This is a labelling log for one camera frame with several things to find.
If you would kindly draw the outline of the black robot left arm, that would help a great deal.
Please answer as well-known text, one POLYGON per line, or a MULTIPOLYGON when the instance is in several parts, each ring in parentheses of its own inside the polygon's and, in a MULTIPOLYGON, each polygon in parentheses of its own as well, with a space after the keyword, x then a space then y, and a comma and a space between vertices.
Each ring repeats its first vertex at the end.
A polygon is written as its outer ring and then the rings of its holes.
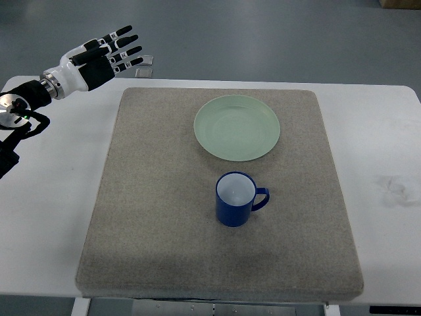
POLYGON ((11 131, 1 141, 1 176, 18 164, 17 145, 49 126, 50 119, 37 110, 51 101, 48 85, 42 80, 31 80, 1 93, 1 129, 11 131))

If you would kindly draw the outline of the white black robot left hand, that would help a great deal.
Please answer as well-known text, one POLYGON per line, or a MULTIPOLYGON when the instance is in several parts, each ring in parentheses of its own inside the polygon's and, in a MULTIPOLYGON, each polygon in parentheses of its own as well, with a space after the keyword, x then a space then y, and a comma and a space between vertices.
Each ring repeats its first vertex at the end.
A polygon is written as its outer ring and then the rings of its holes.
POLYGON ((126 49, 138 35, 128 35, 128 25, 100 38, 93 38, 65 53, 58 66, 43 72, 39 82, 53 99, 64 99, 74 92, 99 88, 119 74, 143 62, 143 57, 129 58, 142 46, 126 49))

